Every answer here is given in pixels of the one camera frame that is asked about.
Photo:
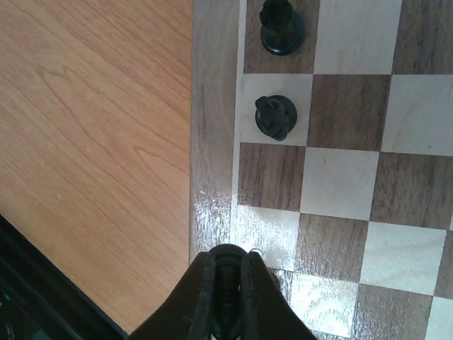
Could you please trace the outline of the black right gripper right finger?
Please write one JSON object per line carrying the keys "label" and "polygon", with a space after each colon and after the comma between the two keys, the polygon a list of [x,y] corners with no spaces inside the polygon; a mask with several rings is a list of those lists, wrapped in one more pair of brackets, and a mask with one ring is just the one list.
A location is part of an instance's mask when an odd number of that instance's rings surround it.
{"label": "black right gripper right finger", "polygon": [[315,339],[284,299],[259,253],[241,260],[241,338]]}

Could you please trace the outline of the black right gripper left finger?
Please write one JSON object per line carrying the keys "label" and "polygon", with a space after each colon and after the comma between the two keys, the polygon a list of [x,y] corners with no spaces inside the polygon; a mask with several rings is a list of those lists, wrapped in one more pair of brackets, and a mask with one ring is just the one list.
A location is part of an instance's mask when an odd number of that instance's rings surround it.
{"label": "black right gripper left finger", "polygon": [[210,339],[216,262],[199,253],[164,303],[129,339]]}

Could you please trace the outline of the black chess piece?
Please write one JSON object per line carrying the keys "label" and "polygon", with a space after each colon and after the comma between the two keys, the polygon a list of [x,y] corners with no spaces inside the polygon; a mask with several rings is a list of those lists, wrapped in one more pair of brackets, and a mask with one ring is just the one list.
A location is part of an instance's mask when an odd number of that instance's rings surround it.
{"label": "black chess piece", "polygon": [[220,244],[210,255],[216,261],[211,333],[215,339],[238,339],[241,335],[241,260],[246,252],[233,244]]}

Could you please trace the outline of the black knight piece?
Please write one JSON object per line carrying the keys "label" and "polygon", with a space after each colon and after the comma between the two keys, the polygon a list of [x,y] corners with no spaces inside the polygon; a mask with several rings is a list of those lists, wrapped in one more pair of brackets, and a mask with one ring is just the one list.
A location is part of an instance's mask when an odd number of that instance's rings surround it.
{"label": "black knight piece", "polygon": [[258,129],[266,136],[281,142],[297,123],[297,109],[285,96],[261,96],[255,101],[255,120]]}

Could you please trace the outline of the black rook piece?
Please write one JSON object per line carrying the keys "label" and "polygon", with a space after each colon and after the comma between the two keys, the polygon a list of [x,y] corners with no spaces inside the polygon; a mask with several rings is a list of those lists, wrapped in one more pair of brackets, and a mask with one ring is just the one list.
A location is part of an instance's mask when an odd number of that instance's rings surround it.
{"label": "black rook piece", "polygon": [[259,19],[260,41],[269,53],[290,55],[302,45],[304,24],[288,0],[265,1]]}

